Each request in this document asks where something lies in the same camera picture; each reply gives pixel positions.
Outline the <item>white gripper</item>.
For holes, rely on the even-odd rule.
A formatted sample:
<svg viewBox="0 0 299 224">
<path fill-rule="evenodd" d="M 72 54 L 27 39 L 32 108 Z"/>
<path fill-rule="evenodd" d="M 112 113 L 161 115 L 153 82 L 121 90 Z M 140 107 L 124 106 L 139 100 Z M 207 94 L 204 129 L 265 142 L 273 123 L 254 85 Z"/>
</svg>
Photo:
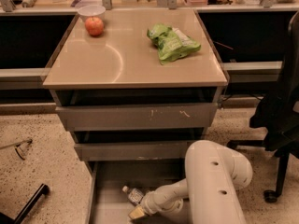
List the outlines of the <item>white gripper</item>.
<svg viewBox="0 0 299 224">
<path fill-rule="evenodd" d="M 176 215 L 183 207 L 183 199 L 174 190 L 156 189 L 148 192 L 129 214 L 131 220 L 153 216 L 157 213 Z"/>
</svg>

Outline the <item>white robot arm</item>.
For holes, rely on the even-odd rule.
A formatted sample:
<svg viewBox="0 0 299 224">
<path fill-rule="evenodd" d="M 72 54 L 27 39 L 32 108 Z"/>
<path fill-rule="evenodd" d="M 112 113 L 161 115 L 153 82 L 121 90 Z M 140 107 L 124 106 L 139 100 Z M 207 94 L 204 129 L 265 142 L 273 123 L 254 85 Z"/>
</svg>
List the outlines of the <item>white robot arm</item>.
<svg viewBox="0 0 299 224">
<path fill-rule="evenodd" d="M 188 200 L 192 224 L 247 224 L 236 194 L 253 177 L 243 154 L 200 140 L 188 147 L 184 168 L 184 179 L 148 192 L 129 218 L 136 221 L 155 214 L 175 217 Z"/>
</svg>

